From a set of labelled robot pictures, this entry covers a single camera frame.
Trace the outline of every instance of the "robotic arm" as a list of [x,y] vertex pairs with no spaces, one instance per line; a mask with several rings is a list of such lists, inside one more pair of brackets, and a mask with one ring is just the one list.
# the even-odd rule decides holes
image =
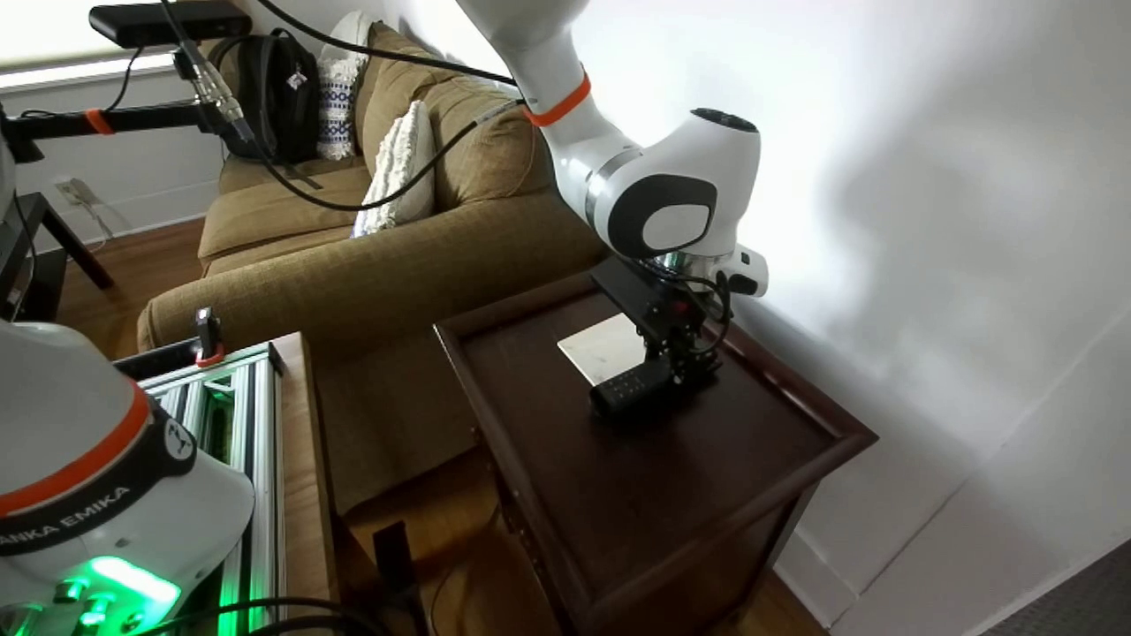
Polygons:
[[767,262],[737,249],[760,134],[722,110],[694,110],[651,147],[633,144],[589,98],[569,23],[583,0],[461,0],[515,73],[555,156],[567,205],[621,257],[674,257],[680,275],[734,293],[767,289]]
[[595,280],[636,320],[645,361],[595,385],[608,419],[633,419],[713,382],[719,337],[733,293],[762,293],[767,262],[737,249],[737,220],[760,159],[748,121],[694,110],[651,147],[633,144],[589,98],[589,79],[572,50],[569,23],[583,0],[461,0],[528,96],[529,121],[551,144],[567,205],[625,266],[600,266]]

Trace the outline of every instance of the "couch cushion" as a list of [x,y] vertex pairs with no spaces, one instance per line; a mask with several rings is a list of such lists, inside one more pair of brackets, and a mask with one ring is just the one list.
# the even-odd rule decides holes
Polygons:
[[476,130],[439,161],[433,210],[538,196],[549,189],[543,138],[514,96],[482,79],[452,79],[428,88],[423,101],[433,117],[439,144],[448,144],[465,124],[482,121]]
[[[299,161],[299,180],[293,183],[329,203],[357,205],[369,189],[369,169],[357,159],[314,159]],[[274,183],[265,166],[226,159],[204,220],[198,257],[207,270],[215,257],[234,250],[351,225],[352,211],[299,203],[293,190]]]
[[312,249],[320,249],[320,244],[340,244],[347,236],[351,236],[351,225],[279,236],[271,244],[253,244],[253,249],[243,249],[243,250],[219,256],[219,257],[207,262],[204,273],[215,275],[215,273],[243,270],[243,266],[270,262],[270,257],[279,257],[279,256],[312,250]]
[[[372,47],[398,58],[433,60],[433,52],[423,44],[406,40],[382,23],[373,23],[372,27]],[[352,110],[352,130],[357,130],[357,144],[369,169],[373,169],[379,144],[392,127],[392,121],[403,117],[418,96],[423,96],[430,86],[442,86],[448,79],[457,79],[457,70],[372,58],[372,63],[359,73],[357,110]]]
[[379,152],[379,166],[373,176],[363,190],[359,205],[373,205],[357,211],[352,222],[352,236],[369,236],[379,235],[386,225],[403,225],[412,220],[423,220],[430,211],[433,203],[433,169],[423,169],[433,156],[433,134],[430,134],[430,117],[428,107],[419,98],[410,101],[410,112],[403,112]]

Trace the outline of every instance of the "dark wooden table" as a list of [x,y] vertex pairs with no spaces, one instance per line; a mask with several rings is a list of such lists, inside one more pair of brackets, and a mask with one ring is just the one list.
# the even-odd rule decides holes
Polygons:
[[744,600],[809,490],[874,430],[733,328],[719,382],[638,430],[589,418],[558,341],[616,313],[589,275],[433,326],[502,502],[569,631],[689,636]]

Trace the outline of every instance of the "black cable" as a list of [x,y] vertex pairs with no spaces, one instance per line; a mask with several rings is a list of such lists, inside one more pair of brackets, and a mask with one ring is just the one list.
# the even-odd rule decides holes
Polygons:
[[[270,0],[261,0],[261,4],[265,4],[279,23],[299,27],[299,33],[306,33],[306,37],[314,37],[314,40],[326,40],[326,44],[344,47],[344,50],[359,50],[359,52],[372,52],[372,58],[389,58],[389,52],[382,52],[382,50],[369,50],[369,47],[351,47],[351,44],[344,44],[344,40],[329,40],[329,37],[306,27],[303,23],[284,15],[284,12],[271,6]],[[173,37],[178,37],[178,47],[186,52],[186,60],[198,63],[198,67],[207,67],[207,60],[198,52],[198,47],[186,40],[186,33],[179,27],[179,23],[173,19],[168,0],[161,0],[161,15],[166,15],[166,23],[168,23],[168,27],[173,27]],[[483,79],[483,70],[461,67],[461,63],[442,63],[442,60],[428,60],[428,58],[398,58],[398,52],[392,52],[392,60],[430,63],[430,67],[448,67],[448,70],[462,70],[462,73],[482,73],[482,79]],[[406,190],[412,190],[412,183],[419,183],[419,180],[428,176],[428,169],[439,166],[439,159],[446,159],[476,124],[483,124],[483,121],[491,121],[491,117],[498,117],[498,112],[502,112],[502,110],[496,110],[496,112],[486,112],[486,117],[482,117],[482,121],[469,121],[469,124],[465,124],[462,130],[457,130],[457,138],[448,138],[403,189],[397,189],[392,196],[386,196],[386,199],[379,199],[379,203],[369,203],[369,205],[352,205],[352,203],[344,205],[344,203],[329,203],[329,199],[314,199],[312,190],[299,190],[298,183],[291,183],[291,176],[285,176],[284,169],[274,169],[271,156],[265,152],[265,144],[257,143],[257,134],[248,127],[248,121],[237,121],[234,127],[237,127],[240,138],[252,138],[257,161],[261,161],[261,166],[271,174],[271,180],[279,180],[291,196],[298,196],[298,199],[303,199],[303,203],[312,203],[312,205],[319,205],[319,210],[331,210],[331,211],[369,211],[369,210],[382,210],[382,205],[403,199]]]
[[410,52],[392,52],[392,50],[372,50],[372,47],[357,47],[357,44],[347,44],[347,40],[331,40],[303,23],[298,23],[293,15],[279,12],[271,0],[257,0],[265,12],[271,12],[279,23],[285,23],[291,27],[319,40],[319,44],[329,44],[329,47],[340,47],[340,50],[351,50],[351,52],[363,52],[363,58],[389,58],[389,60],[406,60],[406,63],[423,63],[423,67],[442,67],[442,70],[457,70],[457,73],[473,73],[473,79],[486,79],[486,83],[502,83],[502,86],[515,86],[514,79],[506,73],[491,73],[491,70],[482,70],[482,67],[462,67],[462,63],[448,63],[448,60],[430,60],[430,58],[410,58]]
[[119,98],[126,96],[131,79],[135,79],[135,63],[139,63],[142,52],[144,52],[144,47],[139,47],[139,50],[131,52],[126,70],[125,70],[125,79],[119,79],[119,88],[115,88],[115,96],[111,98],[106,112],[114,112],[114,110],[119,107]]

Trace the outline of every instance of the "black object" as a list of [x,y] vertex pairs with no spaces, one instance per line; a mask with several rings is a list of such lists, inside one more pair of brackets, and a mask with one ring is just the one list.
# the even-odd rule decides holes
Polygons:
[[629,415],[664,402],[673,391],[680,391],[674,371],[664,358],[654,358],[595,385],[589,401],[600,418],[625,419]]
[[[22,297],[22,317],[51,320],[61,293],[63,293],[63,273],[67,257],[99,288],[111,289],[111,273],[95,262],[95,256],[72,235],[72,225],[52,211],[52,205],[41,196],[22,196],[10,203],[0,203],[0,310],[10,317],[10,293],[22,283],[22,270],[30,270],[30,280]],[[36,266],[27,266],[27,250],[36,235],[46,230],[61,250],[40,256]]]
[[319,60],[285,33],[224,40],[207,60],[237,50],[237,101],[252,134],[224,124],[219,138],[240,159],[303,161],[319,156]]
[[[234,4],[168,4],[186,40],[234,40],[252,33],[252,19]],[[178,44],[161,4],[99,4],[89,23],[119,50]]]
[[589,390],[598,418],[633,423],[651,408],[673,408],[713,382],[719,342],[707,341],[707,308],[687,283],[617,256],[595,270],[595,283],[645,342],[638,369]]

